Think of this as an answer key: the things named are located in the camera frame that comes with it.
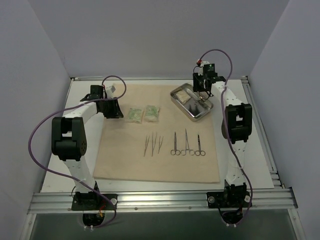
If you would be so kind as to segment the surgical scissors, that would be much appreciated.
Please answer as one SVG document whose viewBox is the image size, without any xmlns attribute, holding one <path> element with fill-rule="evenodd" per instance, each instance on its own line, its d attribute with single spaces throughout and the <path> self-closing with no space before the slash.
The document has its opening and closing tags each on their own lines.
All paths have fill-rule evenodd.
<svg viewBox="0 0 320 240">
<path fill-rule="evenodd" d="M 179 156 L 181 154 L 181 151 L 177 148 L 177 133 L 174 132 L 174 138 L 173 138 L 173 149 L 170 151 L 170 154 L 172 156 Z"/>
</svg>

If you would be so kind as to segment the small curved metal scissors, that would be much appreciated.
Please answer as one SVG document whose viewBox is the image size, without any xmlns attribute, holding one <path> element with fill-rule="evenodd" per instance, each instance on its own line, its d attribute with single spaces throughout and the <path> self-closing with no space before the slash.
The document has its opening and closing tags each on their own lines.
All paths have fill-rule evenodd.
<svg viewBox="0 0 320 240">
<path fill-rule="evenodd" d="M 196 156 L 205 156 L 206 152 L 204 150 L 202 150 L 202 146 L 201 146 L 201 138 L 200 135 L 197 135 L 197 144 L 198 144 L 198 149 L 194 151 L 194 154 Z"/>
</svg>

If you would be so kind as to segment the beige surgical wrap cloth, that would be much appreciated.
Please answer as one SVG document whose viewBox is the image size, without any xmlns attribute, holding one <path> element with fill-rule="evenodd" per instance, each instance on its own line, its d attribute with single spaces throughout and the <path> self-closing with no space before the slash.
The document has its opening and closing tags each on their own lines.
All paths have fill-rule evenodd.
<svg viewBox="0 0 320 240">
<path fill-rule="evenodd" d="M 119 105 L 126 116 L 130 108 L 154 105 L 160 108 L 158 122 L 133 123 L 126 118 L 105 119 L 93 175 L 97 179 L 129 180 L 174 183 L 218 183 L 219 165 L 211 114 L 199 121 L 191 121 L 171 100 L 172 85 L 116 85 L 115 94 L 120 96 Z M 171 155 L 174 133 L 177 149 L 185 149 L 185 129 L 189 147 L 201 149 L 205 156 Z M 151 156 L 152 132 L 157 133 Z M 144 156 L 145 140 L 149 143 Z M 159 136 L 163 143 L 158 153 Z"/>
</svg>

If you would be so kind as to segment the curved metal tweezers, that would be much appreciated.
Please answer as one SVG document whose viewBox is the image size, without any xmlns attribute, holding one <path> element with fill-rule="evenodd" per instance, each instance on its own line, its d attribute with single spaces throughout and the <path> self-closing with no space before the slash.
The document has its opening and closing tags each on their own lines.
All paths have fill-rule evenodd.
<svg viewBox="0 0 320 240">
<path fill-rule="evenodd" d="M 147 149 L 148 149 L 149 141 L 150 141 L 150 136 L 147 135 L 145 137 L 145 145 L 144 145 L 144 152 L 143 152 L 143 156 L 144 157 L 146 156 L 146 152 L 147 152 Z"/>
</svg>

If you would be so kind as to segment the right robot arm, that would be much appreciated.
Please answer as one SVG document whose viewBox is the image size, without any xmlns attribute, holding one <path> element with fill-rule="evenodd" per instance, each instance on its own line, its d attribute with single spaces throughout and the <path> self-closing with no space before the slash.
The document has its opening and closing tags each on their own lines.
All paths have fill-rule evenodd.
<svg viewBox="0 0 320 240">
<path fill-rule="evenodd" d="M 240 196 L 247 195 L 244 153 L 252 133 L 252 106 L 241 101 L 229 89 L 225 78 L 218 76 L 213 63 L 198 60 L 196 64 L 199 70 L 192 74 L 193 91 L 207 92 L 221 103 L 221 133 L 230 148 L 222 200 L 232 207 L 240 201 Z"/>
</svg>

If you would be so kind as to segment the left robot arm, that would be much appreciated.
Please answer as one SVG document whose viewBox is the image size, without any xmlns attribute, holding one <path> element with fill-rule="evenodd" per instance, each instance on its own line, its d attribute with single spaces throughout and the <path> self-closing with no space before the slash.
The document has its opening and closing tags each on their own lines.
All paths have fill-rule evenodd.
<svg viewBox="0 0 320 240">
<path fill-rule="evenodd" d="M 85 159 L 88 148 L 85 124 L 98 114 L 106 119 L 124 117 L 118 99 L 114 97 L 115 90 L 114 85 L 91 85 L 90 93 L 80 100 L 79 107 L 62 117 L 54 117 L 51 122 L 52 154 L 67 166 L 76 193 L 85 194 L 82 202 L 90 210 L 100 206 L 101 197 L 92 192 L 97 187 Z"/>
</svg>

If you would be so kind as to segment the long straight metal forceps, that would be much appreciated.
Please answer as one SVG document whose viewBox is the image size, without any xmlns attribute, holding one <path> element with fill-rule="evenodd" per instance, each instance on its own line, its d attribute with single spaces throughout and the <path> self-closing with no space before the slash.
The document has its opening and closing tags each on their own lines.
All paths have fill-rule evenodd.
<svg viewBox="0 0 320 240">
<path fill-rule="evenodd" d="M 157 142 L 157 136 L 158 136 L 158 133 L 154 133 L 152 132 L 151 134 L 151 156 L 154 155 L 154 150 L 155 150 L 155 146 L 156 146 L 156 142 Z"/>
</svg>

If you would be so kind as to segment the green cotton ball packet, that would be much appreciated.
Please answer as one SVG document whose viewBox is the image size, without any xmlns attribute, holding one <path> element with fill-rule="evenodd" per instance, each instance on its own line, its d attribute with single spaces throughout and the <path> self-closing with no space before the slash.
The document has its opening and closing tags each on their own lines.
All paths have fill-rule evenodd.
<svg viewBox="0 0 320 240">
<path fill-rule="evenodd" d="M 146 122 L 156 123 L 159 121 L 160 108 L 156 105 L 147 105 L 145 107 L 143 120 Z"/>
</svg>

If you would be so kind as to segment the metal instrument tray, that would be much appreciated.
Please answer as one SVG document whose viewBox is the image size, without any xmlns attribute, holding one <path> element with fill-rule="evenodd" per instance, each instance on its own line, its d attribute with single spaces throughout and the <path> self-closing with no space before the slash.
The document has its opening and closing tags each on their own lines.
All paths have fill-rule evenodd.
<svg viewBox="0 0 320 240">
<path fill-rule="evenodd" d="M 182 104 L 179 102 L 176 92 L 184 90 L 190 95 L 190 99 Z M 191 83 L 184 83 L 170 92 L 171 101 L 193 122 L 197 122 L 208 115 L 214 108 L 210 100 L 205 100 L 201 92 L 193 92 Z"/>
</svg>

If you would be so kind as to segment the short metal tweezers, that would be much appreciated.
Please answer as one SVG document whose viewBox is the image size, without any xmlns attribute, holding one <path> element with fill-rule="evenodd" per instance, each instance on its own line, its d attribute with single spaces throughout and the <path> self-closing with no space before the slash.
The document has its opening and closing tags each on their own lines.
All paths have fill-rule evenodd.
<svg viewBox="0 0 320 240">
<path fill-rule="evenodd" d="M 157 151 L 158 154 L 160 153 L 160 149 L 161 149 L 162 144 L 163 144 L 163 139 L 164 139 L 164 137 L 160 135 L 159 139 L 158 139 L 158 151 Z"/>
</svg>

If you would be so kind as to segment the metal hemostat clamp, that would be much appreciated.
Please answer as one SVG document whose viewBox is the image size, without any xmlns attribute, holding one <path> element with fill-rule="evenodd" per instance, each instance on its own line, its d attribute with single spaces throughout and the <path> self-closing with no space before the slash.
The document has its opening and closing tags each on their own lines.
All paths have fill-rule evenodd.
<svg viewBox="0 0 320 240">
<path fill-rule="evenodd" d="M 188 140 L 188 132 L 187 129 L 185 129 L 185 148 L 181 150 L 181 155 L 185 156 L 186 154 L 189 154 L 190 156 L 195 155 L 195 151 L 190 148 L 189 140 Z"/>
</svg>

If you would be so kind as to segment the green gauze packet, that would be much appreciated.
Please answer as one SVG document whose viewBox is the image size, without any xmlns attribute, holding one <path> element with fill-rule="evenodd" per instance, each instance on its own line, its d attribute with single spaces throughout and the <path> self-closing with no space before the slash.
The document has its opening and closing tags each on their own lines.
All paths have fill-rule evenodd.
<svg viewBox="0 0 320 240">
<path fill-rule="evenodd" d="M 143 120 L 144 109 L 141 107 L 130 107 L 126 115 L 126 121 L 128 123 L 141 124 Z"/>
</svg>

